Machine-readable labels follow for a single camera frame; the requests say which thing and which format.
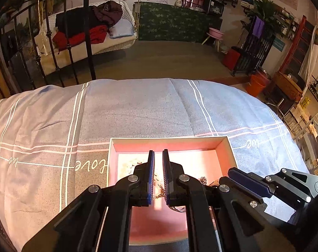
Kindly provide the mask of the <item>pale green pink-lined box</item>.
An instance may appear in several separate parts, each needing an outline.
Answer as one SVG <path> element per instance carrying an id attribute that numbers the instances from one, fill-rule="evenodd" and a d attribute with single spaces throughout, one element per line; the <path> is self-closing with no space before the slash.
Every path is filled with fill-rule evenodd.
<path id="1" fill-rule="evenodd" d="M 171 162 L 183 167 L 184 174 L 198 180 L 205 178 L 207 185 L 214 185 L 237 165 L 226 136 L 112 138 L 108 152 L 108 184 L 114 185 L 133 174 L 136 165 L 147 162 L 150 150 L 155 153 L 152 203 L 148 207 L 132 209 L 131 246 L 177 242 L 188 236 L 186 215 L 170 209 L 165 202 L 164 196 L 173 189 L 175 181 L 164 183 L 164 150 L 168 150 Z"/>

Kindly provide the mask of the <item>brown round stool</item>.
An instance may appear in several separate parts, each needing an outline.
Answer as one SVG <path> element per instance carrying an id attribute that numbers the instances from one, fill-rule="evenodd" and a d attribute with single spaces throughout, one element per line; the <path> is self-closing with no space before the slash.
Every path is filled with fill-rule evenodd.
<path id="1" fill-rule="evenodd" d="M 280 111 L 285 114 L 293 105 L 297 105 L 302 98 L 302 87 L 305 87 L 305 82 L 299 78 L 299 84 L 295 83 L 292 78 L 277 71 L 269 85 L 264 90 L 266 97 L 275 105 L 281 100 L 279 105 Z"/>

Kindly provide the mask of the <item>orange bucket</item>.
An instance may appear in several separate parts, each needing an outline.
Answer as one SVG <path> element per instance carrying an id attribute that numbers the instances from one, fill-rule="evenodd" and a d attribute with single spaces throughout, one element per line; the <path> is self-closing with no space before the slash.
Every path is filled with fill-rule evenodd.
<path id="1" fill-rule="evenodd" d="M 249 95 L 257 97 L 266 87 L 266 83 L 260 76 L 251 75 L 249 83 L 246 85 L 246 91 Z"/>

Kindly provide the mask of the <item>red bin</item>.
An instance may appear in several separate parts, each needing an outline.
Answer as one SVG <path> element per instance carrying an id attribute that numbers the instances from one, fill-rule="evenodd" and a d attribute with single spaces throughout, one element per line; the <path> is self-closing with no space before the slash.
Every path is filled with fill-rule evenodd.
<path id="1" fill-rule="evenodd" d="M 240 57 L 240 49 L 231 47 L 222 59 L 222 64 L 230 71 L 233 71 Z"/>

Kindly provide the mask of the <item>black metal rack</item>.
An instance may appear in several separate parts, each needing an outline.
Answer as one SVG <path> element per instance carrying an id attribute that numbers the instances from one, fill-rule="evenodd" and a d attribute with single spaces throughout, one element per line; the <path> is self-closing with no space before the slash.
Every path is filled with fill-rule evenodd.
<path id="1" fill-rule="evenodd" d="M 259 39 L 253 36 L 252 31 L 255 19 L 256 16 L 254 16 L 251 22 L 245 27 L 247 35 L 243 44 L 240 47 L 236 46 L 240 49 L 240 57 L 232 72 L 233 76 L 235 76 L 237 72 L 245 72 L 246 75 L 249 75 L 261 67 L 276 38 L 275 34 L 267 30 L 266 24 L 264 24 L 263 32 Z"/>

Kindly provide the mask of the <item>white stool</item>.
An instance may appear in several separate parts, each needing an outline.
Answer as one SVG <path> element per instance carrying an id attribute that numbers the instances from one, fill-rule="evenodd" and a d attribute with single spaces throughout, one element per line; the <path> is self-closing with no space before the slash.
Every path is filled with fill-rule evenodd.
<path id="1" fill-rule="evenodd" d="M 205 38 L 205 40 L 201 44 L 204 45 L 209 39 L 212 39 L 213 44 L 215 45 L 216 51 L 219 52 L 220 44 L 223 41 L 223 38 L 214 37 L 214 36 L 211 36 L 210 34 L 207 34 L 207 35 L 208 36 Z"/>

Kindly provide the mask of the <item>pink basin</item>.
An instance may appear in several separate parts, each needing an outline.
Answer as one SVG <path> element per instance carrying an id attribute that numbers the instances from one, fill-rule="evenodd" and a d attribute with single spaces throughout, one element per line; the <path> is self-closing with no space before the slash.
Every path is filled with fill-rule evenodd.
<path id="1" fill-rule="evenodd" d="M 212 27 L 209 28 L 209 35 L 216 39 L 221 39 L 224 35 L 221 31 L 214 29 Z"/>

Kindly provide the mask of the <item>purple hanging towel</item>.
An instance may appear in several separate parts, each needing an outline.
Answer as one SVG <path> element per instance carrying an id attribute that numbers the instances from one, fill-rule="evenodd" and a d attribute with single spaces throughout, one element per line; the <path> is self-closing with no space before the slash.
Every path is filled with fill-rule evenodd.
<path id="1" fill-rule="evenodd" d="M 264 28 L 264 21 L 256 17 L 252 34 L 258 39 L 261 37 Z"/>

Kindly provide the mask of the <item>green patterned counter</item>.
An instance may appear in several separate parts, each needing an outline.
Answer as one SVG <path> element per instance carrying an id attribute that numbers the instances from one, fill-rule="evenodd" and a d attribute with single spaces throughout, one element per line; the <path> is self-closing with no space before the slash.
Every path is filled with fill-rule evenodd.
<path id="1" fill-rule="evenodd" d="M 138 39 L 200 43 L 209 28 L 221 29 L 222 19 L 201 11 L 154 2 L 135 2 Z"/>

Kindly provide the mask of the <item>white ceramic vase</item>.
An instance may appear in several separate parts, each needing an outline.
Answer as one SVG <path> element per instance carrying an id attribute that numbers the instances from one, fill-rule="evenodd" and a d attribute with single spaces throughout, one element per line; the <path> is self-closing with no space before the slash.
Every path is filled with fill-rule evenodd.
<path id="1" fill-rule="evenodd" d="M 182 7 L 182 0 L 176 0 L 174 5 L 175 5 L 175 7 Z"/>

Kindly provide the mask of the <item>red folded cloth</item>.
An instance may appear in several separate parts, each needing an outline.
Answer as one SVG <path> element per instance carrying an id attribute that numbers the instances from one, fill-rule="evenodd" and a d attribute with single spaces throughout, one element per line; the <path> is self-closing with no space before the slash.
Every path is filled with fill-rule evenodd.
<path id="1" fill-rule="evenodd" d="M 108 33 L 106 25 L 99 25 L 89 30 L 89 38 L 91 44 L 99 44 L 105 41 Z M 58 31 L 53 37 L 53 43 L 59 51 L 66 50 L 68 45 L 71 47 L 77 46 L 85 42 L 85 33 L 79 33 L 73 37 L 67 38 L 65 33 Z"/>

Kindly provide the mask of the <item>light blue pillow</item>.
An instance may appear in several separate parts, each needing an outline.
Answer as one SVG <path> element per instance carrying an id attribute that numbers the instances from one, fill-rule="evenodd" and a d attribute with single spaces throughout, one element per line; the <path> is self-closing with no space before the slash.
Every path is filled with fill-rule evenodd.
<path id="1" fill-rule="evenodd" d="M 133 24 L 127 19 L 120 19 L 109 29 L 111 39 L 134 36 Z"/>

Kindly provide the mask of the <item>dark maroon jacket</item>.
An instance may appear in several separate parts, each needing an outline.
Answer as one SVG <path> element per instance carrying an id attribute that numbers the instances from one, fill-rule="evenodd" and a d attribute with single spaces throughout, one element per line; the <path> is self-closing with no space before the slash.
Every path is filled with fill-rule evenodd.
<path id="1" fill-rule="evenodd" d="M 93 12 L 98 22 L 107 27 L 114 26 L 122 17 L 121 4 L 115 1 L 107 1 L 99 6 L 93 6 Z"/>

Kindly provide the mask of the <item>black iron bed frame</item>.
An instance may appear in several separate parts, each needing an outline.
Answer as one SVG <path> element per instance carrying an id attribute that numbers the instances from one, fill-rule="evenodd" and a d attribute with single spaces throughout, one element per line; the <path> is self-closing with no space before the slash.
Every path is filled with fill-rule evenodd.
<path id="1" fill-rule="evenodd" d="M 59 50 L 54 47 L 53 37 L 57 33 L 48 12 L 49 0 L 27 0 L 26 7 L 19 11 L 2 14 L 0 23 L 0 99 L 37 89 L 50 83 L 47 65 L 42 60 L 50 50 L 52 72 L 64 85 Z M 96 79 L 93 53 L 89 38 L 89 0 L 83 0 L 83 16 L 79 19 L 85 33 L 84 54 L 91 79 Z"/>

